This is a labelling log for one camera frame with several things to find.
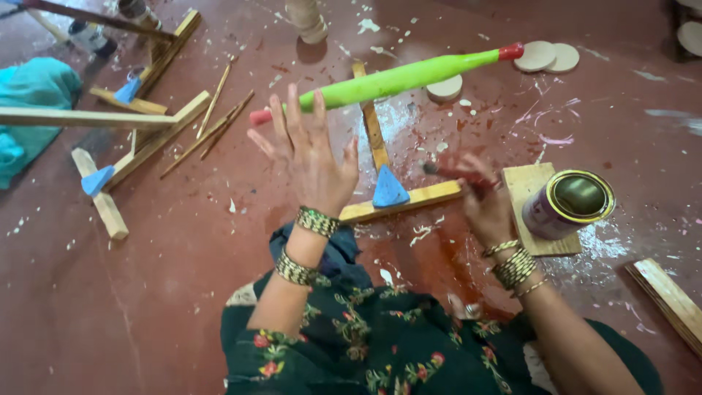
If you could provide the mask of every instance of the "woman's right hand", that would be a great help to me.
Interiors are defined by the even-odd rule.
[[[477,171],[493,182],[498,180],[489,166],[471,154],[465,154],[456,168]],[[491,190],[476,191],[464,179],[459,179],[458,182],[464,193],[463,213],[480,244],[490,248],[514,240],[516,235],[512,226],[512,203],[507,188],[498,184]]]

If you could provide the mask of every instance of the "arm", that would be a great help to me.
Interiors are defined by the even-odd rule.
[[[492,171],[470,155],[463,158],[459,169],[477,170],[483,173],[485,179],[497,181]],[[464,190],[465,215],[484,247],[516,238],[506,189],[480,190],[480,199],[471,188]],[[503,264],[515,252],[514,248],[503,250],[490,260],[495,265]],[[528,290],[542,279],[543,274],[535,270],[515,288],[515,294]],[[548,372],[565,394],[643,394],[614,350],[573,312],[550,283],[545,283],[519,300],[536,331]]]
[[[314,121],[309,128],[302,124],[295,84],[288,88],[287,117],[278,96],[271,96],[270,107],[277,144],[253,129],[247,133],[249,138],[271,160],[286,166],[300,204],[338,217],[358,183],[358,140],[351,138],[344,150],[344,162],[337,165],[331,154],[324,97],[319,89],[314,93]],[[285,250],[297,264],[317,268],[326,242],[324,236],[296,224]],[[308,292],[309,287],[290,283],[273,270],[246,328],[297,336]]]

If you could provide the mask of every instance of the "paintbrush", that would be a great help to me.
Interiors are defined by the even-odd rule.
[[[422,169],[426,174],[434,174],[436,176],[441,176],[446,179],[464,179],[467,183],[480,190],[491,190],[494,189],[495,186],[498,184],[497,181],[493,182],[486,179],[478,171],[447,169],[446,167],[438,167],[436,164],[433,163],[423,164]]]

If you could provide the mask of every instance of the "paint tin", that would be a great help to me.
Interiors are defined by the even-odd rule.
[[[560,240],[613,211],[616,200],[602,177],[583,170],[554,174],[522,207],[524,225],[540,238]]]

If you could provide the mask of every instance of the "wooden coaster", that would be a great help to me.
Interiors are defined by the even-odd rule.
[[[451,77],[446,81],[437,82],[436,84],[427,85],[427,95],[432,101],[443,103],[456,98],[461,94],[463,87],[463,78],[461,75]]]
[[[556,171],[550,163],[528,164],[527,166],[507,167],[502,170],[502,179],[510,192],[512,213],[514,214],[519,240],[535,257],[562,257],[579,254],[583,251],[578,232],[573,232],[561,240],[546,240],[531,234],[522,219],[522,207],[533,194],[537,193]]]
[[[525,72],[543,70],[556,59],[556,48],[548,41],[533,41],[524,45],[524,55],[515,59],[515,66]]]
[[[677,40],[686,50],[697,56],[702,56],[702,23],[684,23],[677,30]]]
[[[569,72],[578,65],[580,54],[568,44],[553,44],[556,48],[556,59],[544,70],[548,72]]]

